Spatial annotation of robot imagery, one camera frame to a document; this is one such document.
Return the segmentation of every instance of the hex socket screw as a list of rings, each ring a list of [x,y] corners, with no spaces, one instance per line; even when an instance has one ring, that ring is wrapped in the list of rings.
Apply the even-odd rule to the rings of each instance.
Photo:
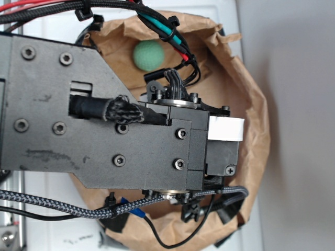
[[[36,51],[33,47],[27,45],[21,49],[21,55],[25,60],[32,60],[36,56]]]
[[[56,135],[63,135],[66,133],[66,124],[63,122],[57,122],[53,125],[52,130]]]
[[[115,129],[120,134],[126,134],[127,132],[129,132],[129,125],[127,125],[127,124],[117,124]]]
[[[187,138],[187,130],[185,128],[180,128],[176,131],[176,136],[180,140],[185,140]]]
[[[185,161],[181,158],[177,158],[173,161],[173,167],[177,170],[183,170],[185,167]]]
[[[64,52],[60,55],[59,61],[61,62],[62,65],[68,66],[68,65],[72,64],[73,56],[68,52]]]
[[[25,132],[28,130],[28,128],[29,128],[29,123],[25,119],[18,119],[14,123],[14,129],[17,132]]]
[[[116,165],[118,167],[122,167],[126,163],[126,158],[121,154],[115,155],[113,157],[113,163],[114,163],[114,165]]]

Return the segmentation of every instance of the scratch mark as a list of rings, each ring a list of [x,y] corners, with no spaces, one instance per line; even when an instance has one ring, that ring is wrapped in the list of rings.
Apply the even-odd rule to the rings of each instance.
[[[82,241],[84,239],[90,239],[90,238],[93,238],[93,234],[87,235],[87,236],[82,236],[82,237],[79,238],[79,241]]]
[[[52,95],[44,94],[44,98],[34,99],[34,101],[49,102],[52,98]]]
[[[88,157],[87,155],[85,155],[85,157],[83,158],[83,162],[84,164],[86,163],[86,160],[90,159],[90,157]]]
[[[55,153],[52,150],[30,150],[30,149],[28,149],[26,153],[27,154],[23,156],[26,156],[28,158],[40,159],[45,163],[49,162],[50,160],[54,161],[66,160],[69,161],[69,163],[74,167],[74,169],[76,170],[80,169],[80,167],[76,166],[76,164],[71,160],[71,157],[69,157],[66,154]]]

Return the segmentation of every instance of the braided cable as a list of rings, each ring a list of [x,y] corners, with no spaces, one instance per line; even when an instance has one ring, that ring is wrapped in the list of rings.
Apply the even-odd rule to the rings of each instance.
[[[116,208],[116,215],[120,215],[123,213],[127,213],[131,210],[134,210],[136,208],[148,206],[160,201],[163,201],[164,199],[162,197],[154,198],[154,199],[140,199],[136,200],[127,204],[120,205]]]
[[[76,206],[63,203],[60,201],[52,200],[52,199],[27,195],[25,193],[20,193],[20,192],[6,191],[6,190],[0,190],[0,199],[22,202],[26,204],[32,204],[32,205],[41,206],[45,208],[55,209],[55,210],[58,210],[64,213],[72,214],[77,217],[88,218],[88,219],[114,218],[120,214],[129,212],[138,207],[148,206],[148,205],[164,200],[161,197],[158,197],[152,200],[140,199],[137,201],[133,201],[127,204],[117,206],[113,210],[111,209],[89,210],[89,209],[76,207]]]
[[[41,7],[36,9],[30,9],[30,10],[23,10],[17,13],[7,14],[7,15],[1,15],[0,16],[0,23],[5,24],[9,22],[15,22],[15,21],[26,21],[31,18],[38,18],[43,17],[47,15],[57,14],[61,12],[66,12],[68,10],[74,10],[74,9],[82,9],[84,7],[84,4],[82,1],[71,1],[66,2],[63,4],[57,4],[57,5],[50,5],[47,7]],[[137,12],[141,12],[147,15],[150,15],[159,21],[164,22],[165,25],[167,25],[169,28],[172,28],[171,23],[161,14],[158,12],[155,12],[154,10],[147,8],[145,6],[132,4],[125,1],[117,1],[117,0],[91,0],[91,7],[109,7],[109,8],[122,8],[122,9],[128,9],[128,10],[135,10]]]
[[[197,192],[193,195],[193,197],[201,197],[201,196],[206,196],[206,195],[213,195],[217,193],[216,190],[208,190],[208,191],[202,191],[202,192]],[[245,197],[249,195],[248,190],[243,187],[243,186],[235,186],[235,187],[224,187],[222,189],[223,194],[227,193],[242,193]]]

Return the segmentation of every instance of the black electrical tape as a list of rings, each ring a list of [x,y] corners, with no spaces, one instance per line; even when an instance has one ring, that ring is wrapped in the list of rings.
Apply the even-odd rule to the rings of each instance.
[[[154,71],[154,72],[147,73],[147,74],[144,75],[144,81],[146,83],[148,83],[150,81],[163,78],[164,77],[164,72],[166,72],[168,70],[171,70],[171,68],[160,69],[160,70],[157,70],[157,71]]]
[[[69,112],[80,118],[96,118],[106,120],[106,109],[111,99],[71,96]]]
[[[155,112],[154,110],[144,107],[144,106],[139,106],[140,110],[143,112],[144,116],[144,121],[142,123],[144,124],[157,124],[160,126],[165,126],[167,124],[167,119]]]

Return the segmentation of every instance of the red wire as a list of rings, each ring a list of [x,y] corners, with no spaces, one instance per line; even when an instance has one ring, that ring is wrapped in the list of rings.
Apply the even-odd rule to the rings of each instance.
[[[26,5],[26,4],[35,4],[35,3],[47,3],[49,2],[48,0],[22,0],[22,1],[17,1],[14,3],[9,3],[5,4],[0,7],[0,12],[3,12],[5,10],[11,9],[13,7],[21,6],[21,5]]]
[[[12,14],[12,13],[15,13],[15,12],[20,12],[21,10],[25,10],[25,9],[31,9],[31,8],[36,8],[36,7],[43,6],[43,5],[56,4],[56,3],[67,2],[67,1],[71,1],[71,0],[50,0],[50,1],[46,0],[45,2],[42,2],[42,3],[29,4],[29,5],[23,6],[21,8],[11,10],[9,12],[6,12],[6,15],[7,14]]]
[[[173,47],[173,48],[174,48],[174,50],[176,52],[178,52],[180,54],[180,56],[182,56],[182,58],[183,58],[183,60],[185,60],[185,62],[187,62],[189,60],[189,58],[188,58],[188,56],[186,54],[184,54],[181,51],[177,50],[175,47]]]

